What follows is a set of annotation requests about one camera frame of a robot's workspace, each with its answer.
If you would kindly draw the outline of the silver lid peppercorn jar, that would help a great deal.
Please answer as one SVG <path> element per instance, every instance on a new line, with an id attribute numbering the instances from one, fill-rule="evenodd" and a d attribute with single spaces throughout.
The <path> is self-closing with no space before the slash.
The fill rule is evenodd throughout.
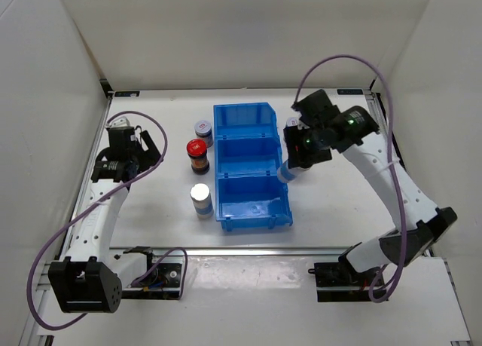
<path id="1" fill-rule="evenodd" d="M 191 200 L 197 216 L 200 219 L 208 219 L 212 216 L 214 208 L 212 205 L 211 191 L 208 185 L 197 183 L 190 190 Z"/>
<path id="2" fill-rule="evenodd" d="M 277 170 L 277 177 L 281 183 L 288 184 L 295 180 L 299 175 L 307 172 L 310 168 L 289 167 L 288 160 L 284 161 Z"/>

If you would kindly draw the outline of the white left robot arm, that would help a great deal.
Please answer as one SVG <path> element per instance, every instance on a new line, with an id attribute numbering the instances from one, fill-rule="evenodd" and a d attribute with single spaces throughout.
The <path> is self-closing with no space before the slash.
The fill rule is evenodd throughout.
<path id="1" fill-rule="evenodd" d="M 113 313 L 123 290 L 136 280 L 155 282 L 157 266 L 137 251 L 113 256 L 110 243 L 118 214 L 130 191 L 129 181 L 159 160 L 161 154 L 148 131 L 139 127 L 110 127 L 109 146 L 96 157 L 91 176 L 94 207 L 77 225 L 63 260 L 52 262 L 48 278 L 65 313 Z"/>

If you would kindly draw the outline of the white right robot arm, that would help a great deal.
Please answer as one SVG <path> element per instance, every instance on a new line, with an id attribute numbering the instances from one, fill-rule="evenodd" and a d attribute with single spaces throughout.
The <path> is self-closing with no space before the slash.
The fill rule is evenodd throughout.
<path id="1" fill-rule="evenodd" d="M 394 264 L 404 268 L 420 256 L 457 220 L 451 207 L 441 208 L 428 198 L 395 160 L 392 146 L 378 123 L 361 106 L 341 112 L 337 106 L 292 108 L 299 113 L 283 130 L 288 159 L 278 169 L 289 183 L 312 165 L 342 154 L 366 179 L 389 211 L 394 229 L 351 246 L 337 263 L 337 273 L 354 286 L 367 271 Z"/>

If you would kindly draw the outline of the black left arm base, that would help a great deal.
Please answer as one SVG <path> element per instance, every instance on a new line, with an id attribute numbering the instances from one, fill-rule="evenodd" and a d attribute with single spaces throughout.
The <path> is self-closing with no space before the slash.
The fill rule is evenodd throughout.
<path id="1" fill-rule="evenodd" d="M 148 246 L 136 246 L 113 255 L 111 270 L 122 283 L 121 298 L 178 301 L 185 290 L 188 253 L 174 247 L 157 256 Z"/>

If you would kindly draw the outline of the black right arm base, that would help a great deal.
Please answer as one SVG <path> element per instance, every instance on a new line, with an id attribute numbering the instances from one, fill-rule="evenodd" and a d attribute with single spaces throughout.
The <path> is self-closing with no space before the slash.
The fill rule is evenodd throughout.
<path id="1" fill-rule="evenodd" d="M 380 267 L 356 272 L 344 252 L 336 262 L 316 262 L 308 273 L 315 277 L 317 302 L 370 302 L 369 289 Z"/>

